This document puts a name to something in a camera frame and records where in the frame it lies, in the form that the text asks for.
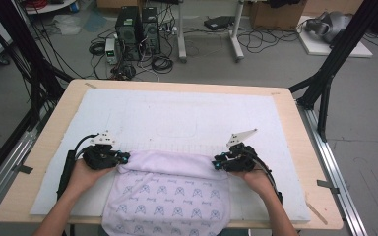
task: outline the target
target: person's right arm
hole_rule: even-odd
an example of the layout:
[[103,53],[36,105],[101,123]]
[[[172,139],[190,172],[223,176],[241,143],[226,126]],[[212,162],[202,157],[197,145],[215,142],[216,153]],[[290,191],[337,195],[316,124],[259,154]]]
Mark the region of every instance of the person's right arm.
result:
[[266,205],[274,236],[297,236],[284,207],[263,170],[231,173],[242,178],[248,186],[260,195]]

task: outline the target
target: concrete floor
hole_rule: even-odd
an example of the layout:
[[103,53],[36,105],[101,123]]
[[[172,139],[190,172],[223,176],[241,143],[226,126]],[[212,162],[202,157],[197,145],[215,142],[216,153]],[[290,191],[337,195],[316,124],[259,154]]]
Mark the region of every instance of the concrete floor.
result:
[[[61,10],[57,14],[70,13]],[[44,14],[43,18],[48,22],[53,15]],[[92,19],[95,22],[97,17],[92,5],[76,16],[81,18],[83,27]],[[205,19],[187,20],[186,26],[205,29],[202,24]],[[88,51],[90,41],[114,26],[113,21],[101,18],[97,18],[96,22],[95,27],[82,29],[78,35],[54,34],[50,37],[54,48],[81,76],[92,73],[92,55]],[[242,20],[242,26],[249,27],[248,19]],[[253,38],[253,42],[258,43],[257,38]],[[378,235],[378,47],[365,40],[362,42],[373,57],[348,58],[337,73],[332,84],[327,138],[368,235]],[[326,58],[307,55],[300,41],[296,40],[280,41],[261,53],[249,53],[243,48],[245,59],[235,63],[227,35],[191,33],[186,35],[188,62],[182,64],[177,58],[175,38],[170,43],[174,46],[170,56],[174,61],[173,70],[159,75],[159,78],[152,73],[142,73],[134,80],[288,88],[312,76]],[[106,78],[109,69],[110,66],[102,59],[96,71]],[[66,72],[75,76],[69,69]],[[299,91],[294,96],[300,97],[301,94],[302,91]],[[21,121],[29,105],[27,91],[14,63],[0,65],[0,147]],[[34,224],[0,223],[0,235],[26,235],[35,228]],[[77,235],[96,234],[96,226],[77,227]],[[253,230],[252,235],[271,233],[268,230]],[[304,230],[300,235],[349,233],[344,227],[339,231]]]

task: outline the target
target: computer tower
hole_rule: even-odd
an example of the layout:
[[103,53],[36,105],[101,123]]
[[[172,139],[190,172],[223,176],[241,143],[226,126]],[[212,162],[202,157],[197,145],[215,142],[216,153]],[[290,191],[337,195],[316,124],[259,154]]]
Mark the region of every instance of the computer tower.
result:
[[142,9],[142,23],[146,49],[150,48],[154,54],[160,54],[160,35],[158,32],[158,8],[144,7]]
[[121,48],[124,50],[124,59],[138,61],[141,59],[139,46],[143,40],[143,26],[137,6],[121,7],[115,24],[116,34]]

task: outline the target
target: cardboard box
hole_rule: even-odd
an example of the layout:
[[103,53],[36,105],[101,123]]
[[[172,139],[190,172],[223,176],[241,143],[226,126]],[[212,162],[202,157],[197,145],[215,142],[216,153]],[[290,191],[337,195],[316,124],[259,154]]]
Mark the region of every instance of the cardboard box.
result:
[[122,6],[139,6],[143,7],[144,0],[96,0],[99,8],[119,9]]
[[343,14],[355,14],[363,0],[308,0],[303,16],[317,17],[324,12],[339,11]]
[[301,0],[298,4],[286,4],[279,8],[271,8],[269,4],[262,2],[254,3],[250,12],[251,27],[265,27],[270,30],[296,30],[306,2],[307,0]]

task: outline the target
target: patterned fabric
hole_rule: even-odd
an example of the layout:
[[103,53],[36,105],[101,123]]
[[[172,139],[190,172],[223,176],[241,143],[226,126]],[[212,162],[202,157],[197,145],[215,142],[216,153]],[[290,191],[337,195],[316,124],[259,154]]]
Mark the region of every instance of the patterned fabric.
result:
[[229,223],[227,174],[202,155],[133,151],[102,218],[109,235],[216,236]]

